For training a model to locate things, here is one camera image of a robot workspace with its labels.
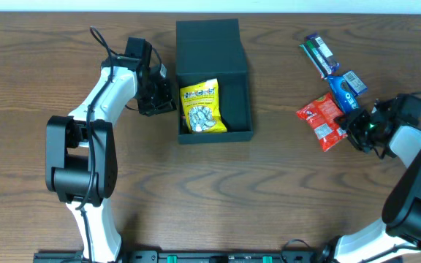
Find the blue Oreo cookie pack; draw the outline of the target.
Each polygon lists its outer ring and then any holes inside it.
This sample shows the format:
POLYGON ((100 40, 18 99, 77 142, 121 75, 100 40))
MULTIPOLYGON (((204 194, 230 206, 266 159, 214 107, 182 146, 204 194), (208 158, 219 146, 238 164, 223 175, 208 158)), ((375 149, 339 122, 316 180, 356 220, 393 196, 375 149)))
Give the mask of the blue Oreo cookie pack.
POLYGON ((348 82, 343 77, 329 75, 327 81, 335 101, 343 113, 350 113, 360 107, 350 91, 348 82))

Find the small blue box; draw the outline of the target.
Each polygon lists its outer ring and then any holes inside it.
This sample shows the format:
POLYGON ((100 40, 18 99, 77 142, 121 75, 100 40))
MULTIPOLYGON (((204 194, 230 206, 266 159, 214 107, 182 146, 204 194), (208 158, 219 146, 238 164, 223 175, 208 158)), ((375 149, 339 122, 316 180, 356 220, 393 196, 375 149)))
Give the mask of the small blue box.
POLYGON ((342 77, 347 81, 355 97, 364 94, 368 90, 367 85, 352 70, 344 73, 342 77))

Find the yellow Hacks candy bag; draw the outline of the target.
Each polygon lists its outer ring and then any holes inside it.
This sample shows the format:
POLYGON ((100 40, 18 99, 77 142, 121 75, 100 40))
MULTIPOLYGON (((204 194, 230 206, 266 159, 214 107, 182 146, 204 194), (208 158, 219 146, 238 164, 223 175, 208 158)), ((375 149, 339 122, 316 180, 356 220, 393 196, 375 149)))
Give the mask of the yellow Hacks candy bag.
POLYGON ((216 78, 180 89, 186 125, 191 133, 225 133, 216 78))

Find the red snack packet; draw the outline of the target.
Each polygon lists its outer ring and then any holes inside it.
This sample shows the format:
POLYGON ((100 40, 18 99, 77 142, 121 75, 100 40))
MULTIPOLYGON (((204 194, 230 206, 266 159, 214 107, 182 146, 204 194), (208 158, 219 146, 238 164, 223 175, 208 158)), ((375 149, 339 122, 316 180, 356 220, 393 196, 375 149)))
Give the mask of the red snack packet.
POLYGON ((346 131, 335 122, 335 118, 343 114, 334 102, 331 93, 313 100, 296 112, 298 118, 306 121, 314 130, 324 152, 347 138, 346 131))

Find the dark green box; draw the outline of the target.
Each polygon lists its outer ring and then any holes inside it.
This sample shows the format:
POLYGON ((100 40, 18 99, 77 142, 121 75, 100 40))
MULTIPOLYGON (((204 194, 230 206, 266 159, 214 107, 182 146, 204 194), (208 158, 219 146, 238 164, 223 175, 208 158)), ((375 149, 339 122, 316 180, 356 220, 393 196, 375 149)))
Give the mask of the dark green box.
POLYGON ((249 68, 237 19, 190 20, 176 23, 177 89, 216 78, 219 107, 227 127, 220 134, 192 134, 178 103, 180 144, 244 142, 253 137, 249 68))

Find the dark blue chocolate bar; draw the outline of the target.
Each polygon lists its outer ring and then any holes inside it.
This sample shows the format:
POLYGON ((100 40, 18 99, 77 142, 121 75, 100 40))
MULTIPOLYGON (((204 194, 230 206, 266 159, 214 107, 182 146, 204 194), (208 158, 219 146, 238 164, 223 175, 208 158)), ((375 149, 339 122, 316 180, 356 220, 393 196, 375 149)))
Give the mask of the dark blue chocolate bar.
POLYGON ((326 75, 332 75, 339 69, 340 64, 336 61, 332 51, 325 44, 323 38, 317 33, 308 35, 306 37, 306 44, 309 46, 309 49, 314 54, 314 57, 319 62, 326 75))

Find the green chocolate bar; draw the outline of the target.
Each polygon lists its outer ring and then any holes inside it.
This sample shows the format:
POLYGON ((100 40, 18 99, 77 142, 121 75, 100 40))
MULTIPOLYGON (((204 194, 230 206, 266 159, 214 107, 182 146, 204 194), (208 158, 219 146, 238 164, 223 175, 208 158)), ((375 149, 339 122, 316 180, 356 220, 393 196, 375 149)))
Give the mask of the green chocolate bar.
POLYGON ((326 79, 327 76, 333 73, 330 66, 327 64, 325 59, 322 57, 319 51, 314 47, 313 44, 311 44, 310 42, 305 42, 299 45, 299 47, 301 47, 304 50, 308 58, 312 61, 313 65, 316 67, 316 69, 320 73, 322 79, 326 79))

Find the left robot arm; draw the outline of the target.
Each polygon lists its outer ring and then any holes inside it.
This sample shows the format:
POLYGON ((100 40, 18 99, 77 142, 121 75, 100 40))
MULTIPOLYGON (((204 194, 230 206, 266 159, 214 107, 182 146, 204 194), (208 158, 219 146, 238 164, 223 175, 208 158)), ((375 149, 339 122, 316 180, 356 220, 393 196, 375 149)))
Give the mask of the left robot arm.
POLYGON ((122 239, 115 227, 111 196, 118 177, 113 129, 131 100, 144 116, 172 112, 170 79, 145 39, 130 37, 125 51, 108 49, 101 75, 86 99, 46 126, 45 183, 71 211, 83 240, 79 262, 117 262, 122 239))

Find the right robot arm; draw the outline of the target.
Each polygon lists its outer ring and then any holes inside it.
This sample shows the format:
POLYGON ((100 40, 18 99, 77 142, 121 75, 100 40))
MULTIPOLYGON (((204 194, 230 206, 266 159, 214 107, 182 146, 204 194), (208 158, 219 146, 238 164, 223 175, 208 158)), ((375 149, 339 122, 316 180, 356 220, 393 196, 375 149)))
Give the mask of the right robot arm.
POLYGON ((406 170, 385 201, 380 219, 351 235, 334 239, 323 262, 399 262, 421 253, 421 98, 398 94, 376 101, 373 111, 355 109, 336 118, 359 151, 382 148, 400 159, 406 170))

